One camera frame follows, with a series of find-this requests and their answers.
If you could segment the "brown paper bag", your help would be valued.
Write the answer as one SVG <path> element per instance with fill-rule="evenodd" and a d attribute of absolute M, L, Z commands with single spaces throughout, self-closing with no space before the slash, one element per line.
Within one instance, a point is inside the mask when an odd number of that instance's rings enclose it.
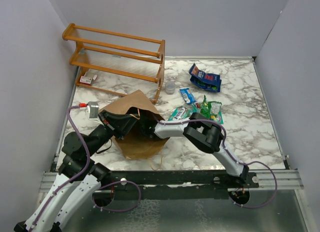
<path fill-rule="evenodd" d="M 140 114 L 140 119 L 124 139 L 114 138 L 113 142 L 125 158 L 131 160 L 147 159 L 152 170 L 160 170 L 163 163 L 162 149 L 168 139 L 149 138 L 141 132 L 139 125 L 144 119 L 155 123 L 164 119 L 149 98 L 141 90 L 136 90 L 102 109 L 119 115 Z"/>

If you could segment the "teal Fox's mint candy bag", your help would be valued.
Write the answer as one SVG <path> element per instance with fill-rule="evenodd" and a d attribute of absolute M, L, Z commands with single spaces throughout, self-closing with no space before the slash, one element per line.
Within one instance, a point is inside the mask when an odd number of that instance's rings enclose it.
<path fill-rule="evenodd" d="M 179 106 L 174 109 L 168 121 L 184 120 L 191 116 L 192 111 L 185 106 Z"/>

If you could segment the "small blue snack packet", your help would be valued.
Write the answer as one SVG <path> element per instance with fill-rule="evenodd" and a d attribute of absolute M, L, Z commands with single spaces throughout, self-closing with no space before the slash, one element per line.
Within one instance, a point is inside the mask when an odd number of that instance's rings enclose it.
<path fill-rule="evenodd" d="M 193 96 L 193 94 L 190 92 L 189 88 L 181 88 L 179 91 L 186 104 L 190 105 L 196 102 L 196 99 Z"/>

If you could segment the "green snack packet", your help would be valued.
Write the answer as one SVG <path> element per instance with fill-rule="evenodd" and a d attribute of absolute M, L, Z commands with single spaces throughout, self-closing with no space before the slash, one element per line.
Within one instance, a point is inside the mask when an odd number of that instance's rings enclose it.
<path fill-rule="evenodd" d="M 207 119 L 216 119 L 221 111 L 222 103 L 219 101 L 208 101 L 207 97 L 203 96 L 203 101 L 200 104 L 200 113 Z"/>

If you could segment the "blue green chips bag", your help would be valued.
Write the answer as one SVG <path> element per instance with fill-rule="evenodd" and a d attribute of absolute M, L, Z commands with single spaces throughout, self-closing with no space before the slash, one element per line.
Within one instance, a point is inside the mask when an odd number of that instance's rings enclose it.
<path fill-rule="evenodd" d="M 190 82 L 194 84 L 196 87 L 203 89 L 205 91 L 219 93 L 221 91 L 221 83 L 222 80 L 220 79 L 217 84 L 208 84 L 201 82 L 198 78 L 191 77 Z"/>

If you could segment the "blue red chips bag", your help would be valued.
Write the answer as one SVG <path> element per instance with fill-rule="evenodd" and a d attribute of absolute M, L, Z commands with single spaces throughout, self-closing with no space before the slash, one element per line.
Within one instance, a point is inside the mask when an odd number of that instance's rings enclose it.
<path fill-rule="evenodd" d="M 192 78 L 207 85 L 220 86 L 222 82 L 220 75 L 204 72 L 203 70 L 200 70 L 195 63 L 191 66 L 188 73 Z"/>

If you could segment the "red white snack packets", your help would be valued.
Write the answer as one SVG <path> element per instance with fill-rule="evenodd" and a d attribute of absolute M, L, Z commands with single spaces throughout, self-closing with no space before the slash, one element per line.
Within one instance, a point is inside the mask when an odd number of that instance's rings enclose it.
<path fill-rule="evenodd" d="M 193 113 L 200 113 L 202 116 L 204 116 L 205 118 L 207 119 L 210 119 L 212 121 L 215 121 L 219 124 L 223 124 L 224 121 L 223 121 L 223 117 L 222 117 L 222 113 L 221 111 L 218 112 L 218 114 L 212 114 L 210 111 L 208 111 L 206 108 L 203 108 L 205 107 L 205 105 L 201 105 L 200 103 L 196 102 L 196 103 L 193 103 L 191 105 L 192 107 L 192 112 Z"/>

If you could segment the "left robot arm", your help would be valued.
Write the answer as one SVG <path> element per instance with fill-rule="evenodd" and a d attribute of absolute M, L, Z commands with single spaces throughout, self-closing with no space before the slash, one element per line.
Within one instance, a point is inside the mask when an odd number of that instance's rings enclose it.
<path fill-rule="evenodd" d="M 141 116 L 139 113 L 98 113 L 98 126 L 88 135 L 74 129 L 64 139 L 65 156 L 55 180 L 36 211 L 15 225 L 15 232 L 60 232 L 76 210 L 97 189 L 113 183 L 110 170 L 95 163 L 91 156 L 112 137 L 123 139 Z"/>

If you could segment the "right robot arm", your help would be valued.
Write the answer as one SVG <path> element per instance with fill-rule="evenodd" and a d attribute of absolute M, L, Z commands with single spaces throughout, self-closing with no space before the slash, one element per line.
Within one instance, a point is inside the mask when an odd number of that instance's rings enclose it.
<path fill-rule="evenodd" d="M 227 132 L 223 126 L 194 112 L 180 120 L 143 119 L 139 123 L 142 134 L 150 139 L 164 140 L 184 137 L 198 150 L 212 154 L 225 168 L 230 183 L 240 188 L 248 181 L 249 167 L 227 148 Z"/>

